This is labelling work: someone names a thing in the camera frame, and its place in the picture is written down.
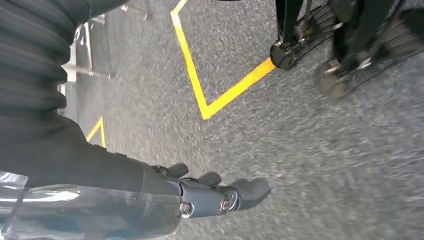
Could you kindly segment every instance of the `metal screw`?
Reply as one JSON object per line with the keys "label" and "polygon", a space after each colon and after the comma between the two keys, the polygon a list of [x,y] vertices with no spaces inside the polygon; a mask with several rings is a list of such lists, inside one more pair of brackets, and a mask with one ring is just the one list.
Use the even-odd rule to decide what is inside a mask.
{"label": "metal screw", "polygon": [[221,204],[219,205],[219,210],[221,211],[221,213],[226,213],[230,210],[230,207],[231,200],[226,197],[221,201]]}
{"label": "metal screw", "polygon": [[188,203],[188,202],[182,202],[180,205],[179,205],[179,210],[182,212],[182,214],[184,214],[184,215],[186,215],[186,214],[189,214],[190,213],[190,209],[191,209],[192,207],[190,206],[190,203]]}

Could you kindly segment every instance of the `robotic hand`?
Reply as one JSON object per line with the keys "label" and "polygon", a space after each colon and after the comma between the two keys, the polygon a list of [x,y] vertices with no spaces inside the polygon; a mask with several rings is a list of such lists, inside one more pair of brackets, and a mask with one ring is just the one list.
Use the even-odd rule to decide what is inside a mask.
{"label": "robotic hand", "polygon": [[250,209],[259,204],[271,190],[262,178],[253,181],[239,179],[229,186],[219,185],[221,177],[216,172],[208,172],[197,179],[182,178],[189,172],[183,163],[170,168],[157,165],[153,169],[180,189],[184,218],[218,216],[230,211]]}

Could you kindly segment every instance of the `floor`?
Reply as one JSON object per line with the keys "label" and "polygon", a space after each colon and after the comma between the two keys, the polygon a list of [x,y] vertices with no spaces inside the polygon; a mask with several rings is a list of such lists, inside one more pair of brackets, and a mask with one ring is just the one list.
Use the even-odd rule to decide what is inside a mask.
{"label": "floor", "polygon": [[[178,3],[136,0],[146,21],[114,10],[94,25],[94,68],[114,77],[78,80],[78,122],[89,135],[102,118],[112,152],[183,162],[193,177],[216,171],[224,183],[265,177],[272,194],[249,211],[185,220],[168,239],[422,239],[424,54],[334,101],[314,85],[324,44],[204,120],[171,19]],[[208,104],[267,59],[274,11],[274,0],[189,0],[181,9]],[[90,141],[101,144],[101,131]]]}

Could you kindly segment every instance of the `yellow floor marking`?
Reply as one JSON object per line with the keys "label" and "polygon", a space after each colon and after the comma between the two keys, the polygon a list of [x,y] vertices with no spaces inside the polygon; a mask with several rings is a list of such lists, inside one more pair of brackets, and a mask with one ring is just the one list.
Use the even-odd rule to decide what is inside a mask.
{"label": "yellow floor marking", "polygon": [[100,129],[100,136],[101,136],[101,146],[106,147],[106,141],[105,141],[105,128],[103,126],[103,117],[101,116],[96,125],[93,127],[93,129],[88,134],[86,140],[87,142],[90,142],[93,138],[94,134],[97,133],[97,131]]}
{"label": "yellow floor marking", "polygon": [[203,94],[202,86],[199,81],[198,74],[196,72],[196,67],[193,62],[192,55],[190,53],[189,44],[187,43],[186,36],[183,31],[183,26],[181,25],[180,17],[178,13],[184,7],[188,0],[180,0],[174,10],[171,11],[172,23],[175,28],[176,37],[181,47],[182,54],[184,56],[185,65],[187,67],[188,77],[190,78],[191,85],[193,87],[194,96],[196,97],[197,104],[200,109],[201,116],[204,120],[209,119],[219,110],[233,101],[236,97],[241,95],[246,91],[250,86],[257,83],[267,74],[269,74],[275,66],[268,58],[257,66],[253,71],[243,77],[236,85],[232,86],[224,94],[222,94],[218,99],[208,105]]}

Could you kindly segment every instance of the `black sleeve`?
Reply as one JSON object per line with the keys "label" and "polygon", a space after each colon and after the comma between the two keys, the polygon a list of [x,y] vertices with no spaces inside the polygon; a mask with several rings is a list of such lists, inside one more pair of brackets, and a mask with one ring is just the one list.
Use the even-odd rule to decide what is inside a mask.
{"label": "black sleeve", "polygon": [[57,112],[76,27],[126,1],[0,0],[0,171],[29,176],[29,187],[140,190],[138,161],[87,143]]}

